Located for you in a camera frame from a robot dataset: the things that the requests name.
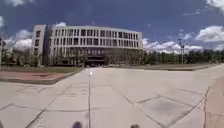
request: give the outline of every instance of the window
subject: window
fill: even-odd
[[[67,36],[67,29],[65,29],[65,36]]]
[[[57,45],[59,45],[59,38],[57,39]]]
[[[61,36],[64,36],[64,29],[62,29]]]
[[[87,45],[92,45],[92,38],[87,38]]]
[[[58,34],[58,30],[55,31],[55,36],[57,36],[57,34]]]
[[[100,31],[100,37],[105,37],[105,31],[103,30]]]
[[[73,29],[70,30],[70,36],[73,36]]]
[[[119,38],[123,38],[123,36],[122,36],[122,32],[119,32],[119,33],[118,33],[118,37],[119,37]]]
[[[35,40],[35,46],[39,46],[39,39]]]
[[[113,40],[113,46],[117,46],[117,40]]]
[[[115,32],[115,36],[114,37],[117,38],[117,32]]]
[[[100,45],[103,45],[103,39],[100,39]]]
[[[38,48],[34,48],[34,55],[35,55],[35,56],[38,55]]]
[[[86,38],[84,38],[84,42],[83,42],[83,44],[86,45]]]
[[[78,45],[79,44],[79,39],[78,38],[74,38],[74,45]]]
[[[99,36],[99,30],[96,30],[96,36],[97,37]]]
[[[79,36],[79,29],[77,30],[77,36]]]
[[[81,30],[81,36],[86,36],[86,30],[84,29]]]
[[[81,45],[83,45],[83,38],[81,38],[80,43],[81,43]]]
[[[76,36],[76,29],[74,29],[74,36]]]
[[[66,42],[66,38],[64,38],[64,40],[63,40],[63,45],[65,45],[65,42]]]
[[[94,39],[94,45],[99,45],[99,42],[98,42],[99,40],[98,39]]]
[[[36,37],[37,37],[37,38],[40,37],[40,31],[37,31],[37,32],[36,32]]]
[[[106,45],[106,39],[103,39],[103,45],[104,46]]]
[[[106,31],[106,37],[110,37],[110,31]]]

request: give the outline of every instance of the glass window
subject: glass window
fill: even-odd
[[[119,38],[123,38],[123,36],[122,36],[122,32],[119,32],[119,33],[118,33],[118,37],[119,37]]]
[[[57,36],[57,34],[58,34],[58,30],[55,31],[55,36]]]
[[[87,38],[87,45],[92,45],[92,38]]]
[[[57,45],[59,45],[59,38],[57,39]]]
[[[86,43],[86,38],[84,38],[84,40],[83,40],[83,45],[86,45],[87,43]]]
[[[65,36],[67,36],[67,29],[65,29]]]
[[[79,44],[79,38],[74,38],[74,45],[78,45]]]
[[[70,36],[73,36],[73,29],[70,30]]]
[[[104,30],[100,31],[100,37],[105,37],[105,31]]]
[[[61,36],[64,36],[64,32],[65,32],[65,30],[62,29]]]
[[[74,29],[74,36],[76,36],[76,29]]]
[[[79,29],[77,30],[77,34],[76,35],[79,36]]]
[[[66,38],[64,38],[64,40],[63,40],[63,45],[65,45],[65,42],[66,42]]]
[[[34,48],[34,55],[35,55],[35,56],[38,55],[38,48]]]
[[[82,38],[81,38],[81,40],[80,40],[80,44],[83,45],[83,39],[82,39]]]
[[[91,36],[91,30],[87,30],[87,36]]]
[[[117,38],[117,32],[115,32],[115,36],[114,37]]]
[[[98,39],[94,39],[94,45],[99,45],[99,40]]]
[[[103,39],[100,39],[100,45],[103,45]]]
[[[99,30],[96,30],[96,36],[97,37],[99,36]]]
[[[117,46],[117,40],[113,40],[113,46]]]
[[[86,36],[86,30],[85,29],[81,30],[81,36]]]
[[[110,37],[110,31],[106,31],[106,37]]]
[[[37,38],[40,37],[40,31],[37,31],[37,32],[36,32],[36,37],[37,37]]]
[[[40,41],[39,39],[35,40],[35,46],[39,46],[39,41]]]

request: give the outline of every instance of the white cloud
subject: white cloud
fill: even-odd
[[[192,16],[192,15],[199,15],[203,12],[206,12],[207,10],[206,9],[197,9],[195,12],[190,12],[190,13],[184,13],[182,16]]]
[[[5,42],[19,50],[30,48],[32,45],[32,33],[27,30],[20,30],[15,36],[6,39]]]
[[[224,28],[222,26],[210,26],[202,29],[195,37],[195,40],[204,42],[224,41]]]
[[[219,45],[216,46],[216,48],[214,50],[221,51],[223,49],[224,49],[224,44],[219,44]]]
[[[193,33],[187,33],[184,35],[184,37],[182,38],[183,40],[188,40],[191,39],[193,37]]]
[[[4,19],[0,16],[0,28],[4,26]]]
[[[224,0],[207,0],[207,4],[220,9],[224,13]]]
[[[159,42],[153,42],[150,43],[148,39],[143,39],[143,46],[147,51],[157,51],[157,52],[165,52],[165,53],[180,53],[180,45],[177,42],[174,41],[168,41],[164,43],[159,43]],[[185,50],[190,51],[190,50],[202,50],[202,46],[194,46],[194,45],[186,45]]]
[[[28,4],[28,3],[33,3],[34,0],[5,0],[5,2],[9,5],[17,7],[17,6],[25,5],[25,4]]]
[[[56,27],[65,27],[67,26],[65,22],[60,22],[60,23],[57,23],[55,24]]]

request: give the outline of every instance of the pavement seam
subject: pavement seam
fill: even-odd
[[[144,99],[144,100],[140,100],[140,101],[137,101],[139,104],[142,104],[142,103],[145,103],[147,101],[150,101],[150,100],[154,100],[154,99],[157,99],[157,98],[160,98],[161,96],[160,95],[157,95],[156,97],[153,97],[153,98],[148,98],[148,99]]]
[[[138,106],[136,106],[133,102],[131,102],[126,96],[124,96],[123,94],[121,94],[120,91],[118,91],[117,89],[115,89],[113,86],[110,86],[110,87],[113,90],[115,90],[121,97],[125,98],[125,100],[127,100],[131,105],[133,105],[135,108],[137,108],[137,110],[139,110],[140,112],[142,112],[147,118],[149,118],[150,120],[152,120],[154,123],[156,123],[157,125],[159,125],[161,128],[165,128],[165,126],[163,124],[157,122],[152,117],[150,117],[149,115],[145,114],[144,111],[142,111]]]
[[[180,91],[184,91],[184,92],[191,92],[191,93],[194,93],[194,94],[197,94],[197,95],[204,95],[203,93],[194,92],[194,91],[187,90],[187,89],[181,89],[181,88],[175,88],[175,89],[180,90]]]
[[[52,102],[50,102],[50,104],[48,104],[47,107],[45,107],[25,128],[31,128],[33,126],[33,124],[36,122],[36,120],[40,117],[40,115],[45,112],[47,110],[47,108],[54,103],[69,87],[71,87],[71,85],[69,85],[68,87],[65,88],[64,91],[62,91],[54,100],[52,100]]]
[[[205,93],[205,103],[204,103],[204,115],[205,115],[205,122],[204,122],[204,126],[203,128],[206,128],[206,120],[207,120],[207,115],[206,115],[206,103],[207,103],[207,96],[208,96],[208,92],[211,89],[211,87],[208,87],[206,93]]]
[[[186,105],[186,106],[189,106],[189,107],[194,107],[194,106],[192,106],[192,105],[190,105],[190,104],[187,104],[187,103],[184,103],[184,102],[181,102],[181,101],[178,101],[178,100],[175,100],[175,99],[172,99],[172,98],[163,96],[163,95],[160,95],[160,97],[165,98],[165,99],[168,99],[168,100],[171,100],[171,101],[174,101],[174,102],[177,102],[177,103],[182,104],[182,105]]]
[[[189,113],[191,113],[195,108],[197,108],[198,104],[203,100],[203,98],[193,107],[191,108],[189,111],[182,113],[181,116],[179,116],[176,120],[173,120],[172,123],[170,125],[168,125],[167,127],[171,127],[174,124],[176,124],[179,120],[183,119],[185,116],[187,116]]]
[[[11,103],[11,104],[9,104],[9,105],[6,105],[6,106],[2,107],[2,108],[0,109],[0,111],[2,111],[3,109],[8,108],[9,106],[11,106],[11,105],[13,105],[13,104],[14,104],[14,103]]]

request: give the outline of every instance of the distant building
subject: distant building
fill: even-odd
[[[32,53],[43,65],[139,63],[142,33],[95,26],[36,25]]]

